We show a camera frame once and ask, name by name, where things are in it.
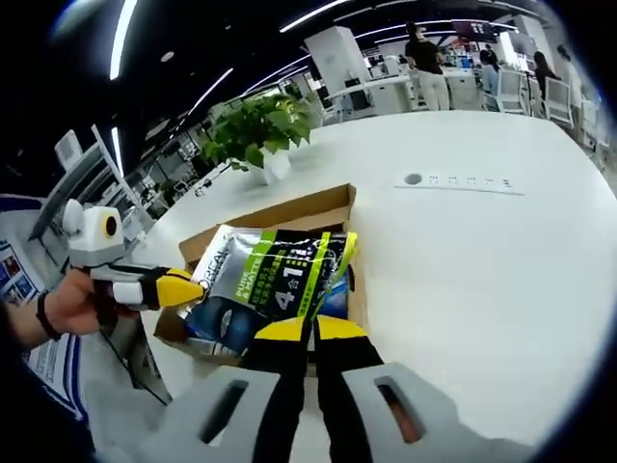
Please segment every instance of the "ceiling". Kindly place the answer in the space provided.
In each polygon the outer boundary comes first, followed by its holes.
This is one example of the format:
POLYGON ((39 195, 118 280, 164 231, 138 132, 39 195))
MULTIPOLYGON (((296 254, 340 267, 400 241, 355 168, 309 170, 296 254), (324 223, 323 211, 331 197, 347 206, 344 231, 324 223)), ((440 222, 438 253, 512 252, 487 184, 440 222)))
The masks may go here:
MULTIPOLYGON (((502 2, 477 0, 350 0, 282 34, 283 25, 330 0, 138 0, 120 76, 110 81, 123 2, 76 0, 72 3, 77 11, 67 10, 70 3, 46 0, 31 7, 19 2, 29 27, 11 36, 19 47, 7 52, 13 63, 9 85, 3 89, 8 168, 0 174, 7 192, 45 196, 63 174, 55 143, 70 128, 82 145, 93 143, 93 123, 107 137, 111 127, 119 128, 124 170, 129 172, 152 144, 168 140, 177 118, 227 69, 234 71, 198 106, 187 125, 202 120, 212 104, 243 93, 306 55, 301 48, 304 39, 334 24, 350 27, 357 35, 408 20, 495 20, 519 13, 502 2), (163 63, 169 51, 174 56, 163 63), (147 133, 165 119, 172 121, 146 141, 147 133)), ((508 0, 510 5, 532 8, 529 3, 508 0)), ((376 40, 402 33, 376 34, 359 43, 370 48, 376 40)))

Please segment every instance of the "potted plant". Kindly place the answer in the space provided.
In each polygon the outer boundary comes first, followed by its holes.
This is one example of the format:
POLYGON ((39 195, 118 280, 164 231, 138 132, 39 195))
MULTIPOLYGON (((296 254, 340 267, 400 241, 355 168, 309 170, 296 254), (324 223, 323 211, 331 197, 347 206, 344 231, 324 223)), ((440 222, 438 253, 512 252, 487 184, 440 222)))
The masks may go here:
POLYGON ((201 156, 218 165, 228 161, 234 170, 252 172, 269 184, 289 172, 286 151, 290 142, 299 147, 310 143, 310 110, 289 95, 246 100, 221 116, 212 141, 206 141, 201 156))

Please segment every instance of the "man in black shirt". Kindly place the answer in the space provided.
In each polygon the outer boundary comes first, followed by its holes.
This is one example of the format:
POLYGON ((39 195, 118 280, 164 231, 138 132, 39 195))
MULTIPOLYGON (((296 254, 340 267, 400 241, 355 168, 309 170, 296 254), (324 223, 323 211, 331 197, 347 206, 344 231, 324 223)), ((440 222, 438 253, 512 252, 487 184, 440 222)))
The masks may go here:
POLYGON ((424 100, 431 111, 448 111, 450 96, 443 77, 441 64, 445 59, 438 47, 428 41, 413 22, 407 23, 409 41, 405 56, 410 68, 416 68, 424 100))

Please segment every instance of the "green plant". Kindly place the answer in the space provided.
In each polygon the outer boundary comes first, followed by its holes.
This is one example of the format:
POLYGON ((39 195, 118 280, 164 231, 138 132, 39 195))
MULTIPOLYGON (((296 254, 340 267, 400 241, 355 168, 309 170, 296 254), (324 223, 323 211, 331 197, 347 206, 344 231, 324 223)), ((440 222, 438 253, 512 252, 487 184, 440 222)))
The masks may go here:
POLYGON ((206 141, 201 156, 218 165, 229 160, 234 170, 248 171, 246 164, 263 169, 263 150, 272 154, 310 143, 310 110, 289 95, 273 95, 253 101, 221 116, 212 141, 206 141))

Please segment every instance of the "black cable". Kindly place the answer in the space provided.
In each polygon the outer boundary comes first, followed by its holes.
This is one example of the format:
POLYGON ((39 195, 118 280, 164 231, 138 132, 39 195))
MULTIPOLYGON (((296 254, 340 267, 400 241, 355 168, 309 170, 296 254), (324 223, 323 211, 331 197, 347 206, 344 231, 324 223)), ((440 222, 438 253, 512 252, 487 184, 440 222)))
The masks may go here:
POLYGON ((148 391, 154 398, 156 398, 159 402, 161 402, 163 405, 167 406, 169 405, 168 402, 166 402, 165 400, 163 400, 159 395, 157 395, 151 388, 149 388, 148 386, 146 386, 144 383, 142 383, 139 379, 137 379, 134 375, 133 372, 131 371, 131 369, 124 363, 124 360, 122 359, 122 355, 120 355, 120 352, 118 352, 118 350, 116 349, 116 347, 112 344, 112 341, 109 339, 109 337, 103 333, 103 331, 100 331, 101 336, 107 341, 107 343, 109 344, 109 346, 112 348, 112 350, 114 351, 114 354, 116 354, 116 358, 118 359, 118 361, 121 363, 121 365, 124 367, 124 369, 126 370, 126 372, 128 372, 128 375, 131 378, 131 381, 135 384, 137 384, 138 386, 140 386, 141 388, 143 388, 145 391, 148 391))

